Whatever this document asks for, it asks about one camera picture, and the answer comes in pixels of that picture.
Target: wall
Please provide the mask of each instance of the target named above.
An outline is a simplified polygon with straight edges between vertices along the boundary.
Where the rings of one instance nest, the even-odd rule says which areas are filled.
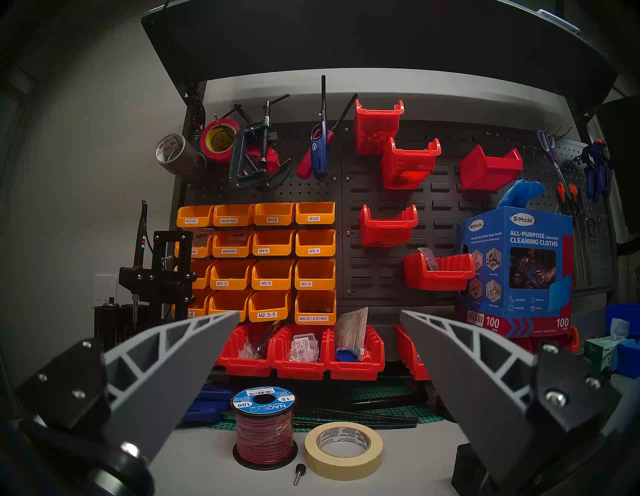
[[[154,149],[186,107],[140,25],[151,2],[71,2],[19,65],[38,85],[1,192],[0,339],[16,387],[93,334],[93,277],[133,262],[140,202],[168,228]],[[130,303],[126,290],[118,300]]]

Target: tissue box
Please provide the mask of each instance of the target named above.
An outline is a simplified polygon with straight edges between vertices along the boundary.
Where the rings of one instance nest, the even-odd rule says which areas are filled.
[[[598,372],[604,367],[611,368],[614,351],[621,341],[613,336],[588,339],[584,342],[584,359]]]
[[[573,224],[566,215],[501,207],[458,224],[459,253],[476,276],[457,318],[505,337],[569,332]]]

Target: blue bin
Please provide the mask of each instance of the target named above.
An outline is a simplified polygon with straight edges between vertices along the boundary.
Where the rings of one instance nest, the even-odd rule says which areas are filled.
[[[611,331],[611,319],[629,322],[629,335],[640,336],[640,303],[619,303],[607,307],[607,334]]]

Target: pegboard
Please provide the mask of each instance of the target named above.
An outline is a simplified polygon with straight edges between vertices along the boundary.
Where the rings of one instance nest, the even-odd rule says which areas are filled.
[[[315,122],[274,124],[274,148],[280,160],[291,158],[296,164],[309,146],[309,133]],[[402,259],[427,246],[437,257],[456,253],[456,223],[495,208],[505,190],[461,190],[457,164],[478,144],[487,156],[501,157],[516,148],[523,157],[522,179],[538,180],[547,192],[529,203],[535,210],[554,212],[557,206],[557,173],[536,148],[531,131],[454,122],[411,121],[400,119],[396,135],[398,148],[423,149],[438,138],[442,155],[436,158],[433,173],[414,191],[386,190],[382,186],[380,156],[358,156],[351,130],[353,122],[345,121],[332,141],[328,163],[328,178],[319,182],[313,178],[301,180],[292,172],[289,179],[270,193],[254,189],[229,189],[227,169],[214,166],[206,186],[188,186],[185,205],[225,203],[334,201],[336,204],[336,290],[338,306],[368,305],[376,307],[416,307],[452,305],[453,292],[409,289],[404,282]],[[561,140],[556,144],[558,160],[567,182],[578,184],[584,196],[584,174],[571,159],[579,155],[583,144]],[[393,218],[406,207],[416,205],[419,224],[412,231],[411,241],[395,248],[363,248],[358,215],[363,204],[371,208],[372,218]],[[575,288],[611,285],[611,250],[609,230],[602,201],[592,204],[586,197],[583,204],[588,216],[596,218],[596,232],[588,236],[584,221],[577,220],[586,244],[587,272],[585,284],[574,278]]]

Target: masking tape roll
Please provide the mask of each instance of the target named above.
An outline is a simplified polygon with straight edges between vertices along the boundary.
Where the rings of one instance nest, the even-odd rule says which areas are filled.
[[[366,451],[358,456],[341,457],[325,453],[329,443],[347,441],[362,446]],[[360,424],[330,422],[316,427],[305,438],[307,465],[321,477],[334,481],[355,481],[375,472],[382,463],[382,439]]]

